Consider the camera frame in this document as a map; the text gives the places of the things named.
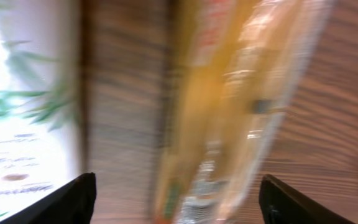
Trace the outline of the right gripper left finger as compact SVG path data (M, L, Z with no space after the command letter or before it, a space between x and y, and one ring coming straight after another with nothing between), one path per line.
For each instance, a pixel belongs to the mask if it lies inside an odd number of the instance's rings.
M0 224L90 224L96 197L96 174L84 173Z

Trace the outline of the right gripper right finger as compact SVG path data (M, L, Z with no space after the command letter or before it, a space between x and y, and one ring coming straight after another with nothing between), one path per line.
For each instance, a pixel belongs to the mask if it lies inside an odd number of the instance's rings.
M265 224L354 224L270 174L261 181L259 205Z

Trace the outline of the orange pasta packet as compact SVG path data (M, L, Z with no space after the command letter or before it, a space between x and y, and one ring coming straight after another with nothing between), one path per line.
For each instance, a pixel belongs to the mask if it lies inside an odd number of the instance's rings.
M235 214L332 6L175 1L154 223L225 223Z

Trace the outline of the white tube with gold cap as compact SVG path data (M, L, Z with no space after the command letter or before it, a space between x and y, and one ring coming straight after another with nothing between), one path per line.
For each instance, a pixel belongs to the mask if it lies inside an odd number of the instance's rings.
M0 222L83 171L73 0L0 0Z

